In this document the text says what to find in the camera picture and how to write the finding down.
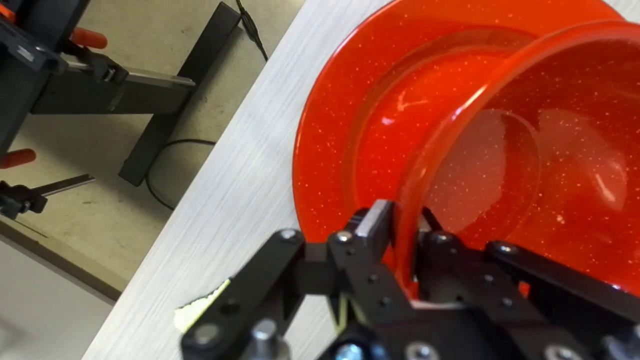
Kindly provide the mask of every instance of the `bolt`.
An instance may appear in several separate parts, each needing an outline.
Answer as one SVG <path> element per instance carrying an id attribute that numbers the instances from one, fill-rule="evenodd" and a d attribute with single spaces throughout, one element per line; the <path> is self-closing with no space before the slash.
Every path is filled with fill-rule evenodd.
<path id="1" fill-rule="evenodd" d="M 404 358 L 409 358 L 409 360 L 439 360 L 441 356 L 432 345 L 412 343 L 407 347 Z"/>
<path id="2" fill-rule="evenodd" d="M 282 229 L 282 231 L 280 231 L 280 236 L 282 236 L 285 240 L 293 240 L 293 239 L 297 239 L 297 234 L 298 234 L 298 231 L 294 231 L 294 229 Z"/>
<path id="3" fill-rule="evenodd" d="M 365 350 L 358 345 L 342 345 L 335 360 L 365 360 Z"/>
<path id="4" fill-rule="evenodd" d="M 339 239 L 339 243 L 346 244 L 346 243 L 351 243 L 354 236 L 352 236 L 352 233 L 342 231 L 342 233 L 337 234 L 337 239 Z"/>
<path id="5" fill-rule="evenodd" d="M 545 348 L 545 358 L 546 360 L 582 360 L 578 352 L 573 348 L 566 348 L 562 345 L 550 345 Z"/>
<path id="6" fill-rule="evenodd" d="M 221 336 L 221 329 L 213 322 L 207 322 L 194 330 L 194 343 L 198 347 L 213 347 Z"/>
<path id="7" fill-rule="evenodd" d="M 493 284 L 495 281 L 496 281 L 496 279 L 495 279 L 493 275 L 485 275 L 485 276 L 482 276 L 482 282 L 485 282 L 485 284 Z"/>
<path id="8" fill-rule="evenodd" d="M 512 299 L 502 299 L 501 304 L 502 304 L 505 309 L 510 309 L 510 306 L 515 306 L 515 300 L 512 300 Z"/>
<path id="9" fill-rule="evenodd" d="M 256 358 L 272 358 L 279 354 L 279 324 L 264 318 L 252 329 L 252 338 L 256 345 Z"/>

